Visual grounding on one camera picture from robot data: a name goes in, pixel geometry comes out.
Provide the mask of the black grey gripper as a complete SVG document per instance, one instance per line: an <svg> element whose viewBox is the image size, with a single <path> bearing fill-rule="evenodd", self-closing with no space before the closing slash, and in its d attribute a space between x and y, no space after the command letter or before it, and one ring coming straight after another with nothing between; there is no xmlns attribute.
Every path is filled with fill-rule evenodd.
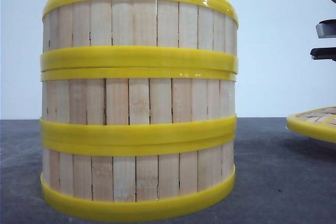
<svg viewBox="0 0 336 224"><path fill-rule="evenodd" d="M327 19L316 25L318 38L335 38L335 19ZM313 60L333 60L335 61L335 47L313 48L310 51Z"/></svg>

